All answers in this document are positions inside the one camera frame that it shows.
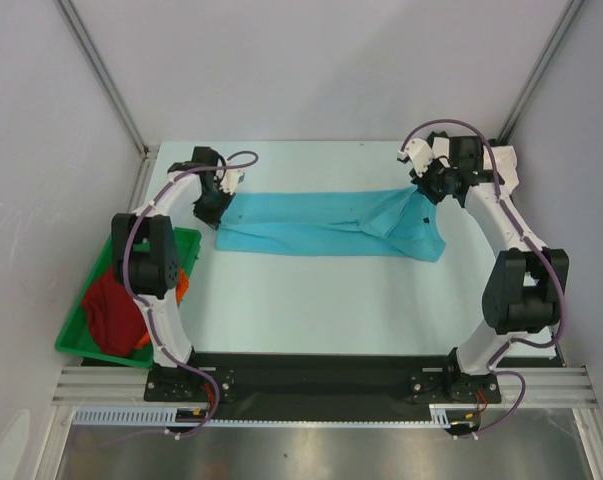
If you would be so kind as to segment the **light blue t-shirt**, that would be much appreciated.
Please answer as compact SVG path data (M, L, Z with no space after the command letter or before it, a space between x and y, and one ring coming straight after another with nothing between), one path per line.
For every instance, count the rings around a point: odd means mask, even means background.
M407 257L435 263L446 243L436 207L414 187L242 193L224 213L219 251L284 256Z

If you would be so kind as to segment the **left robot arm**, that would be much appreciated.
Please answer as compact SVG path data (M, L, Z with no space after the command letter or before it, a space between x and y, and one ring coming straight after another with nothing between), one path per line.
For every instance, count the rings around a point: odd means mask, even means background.
M223 156L197 146L191 159L168 169L165 184L145 205L118 213L111 221L115 280L143 319L153 349L144 399L148 402L200 401L210 381L190 368L194 348L178 309L181 262L172 219L190 210L216 230L234 193Z

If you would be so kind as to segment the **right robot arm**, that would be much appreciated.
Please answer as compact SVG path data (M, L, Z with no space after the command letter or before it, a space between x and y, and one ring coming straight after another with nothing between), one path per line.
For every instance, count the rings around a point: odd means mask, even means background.
M431 203L452 197L480 227L495 263L481 299L483 318L446 360L436 399L469 403L500 398L494 369L530 335L558 328L565 304L569 258L548 247L526 224L511 195L519 184L511 146L492 147L477 136L410 139L399 159Z

